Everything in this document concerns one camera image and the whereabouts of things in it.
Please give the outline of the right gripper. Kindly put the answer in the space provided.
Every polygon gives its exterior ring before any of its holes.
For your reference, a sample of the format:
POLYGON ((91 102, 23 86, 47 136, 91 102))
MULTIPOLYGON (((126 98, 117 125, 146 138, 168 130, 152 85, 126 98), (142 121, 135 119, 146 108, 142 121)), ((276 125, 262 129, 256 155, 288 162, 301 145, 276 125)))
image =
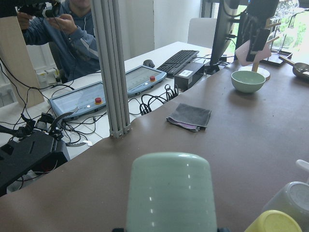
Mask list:
POLYGON ((267 20, 274 16, 278 0, 250 0, 243 15, 242 41, 250 41, 250 51, 261 51, 270 34, 267 20))

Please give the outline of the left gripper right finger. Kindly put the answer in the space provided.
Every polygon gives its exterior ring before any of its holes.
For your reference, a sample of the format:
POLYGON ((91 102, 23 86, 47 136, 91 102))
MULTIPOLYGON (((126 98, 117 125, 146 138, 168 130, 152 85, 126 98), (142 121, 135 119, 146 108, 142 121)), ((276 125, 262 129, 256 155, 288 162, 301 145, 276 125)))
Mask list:
POLYGON ((231 232, 231 231, 230 231, 229 228, 223 227, 223 228, 218 228, 218 229, 217 229, 217 232, 231 232))

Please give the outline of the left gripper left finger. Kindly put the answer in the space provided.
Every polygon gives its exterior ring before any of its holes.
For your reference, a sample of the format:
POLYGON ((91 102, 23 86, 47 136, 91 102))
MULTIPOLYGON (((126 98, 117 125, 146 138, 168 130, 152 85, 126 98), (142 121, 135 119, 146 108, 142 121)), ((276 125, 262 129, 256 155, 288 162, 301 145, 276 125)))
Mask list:
POLYGON ((114 228, 112 229, 112 232, 125 232, 124 228, 114 228))

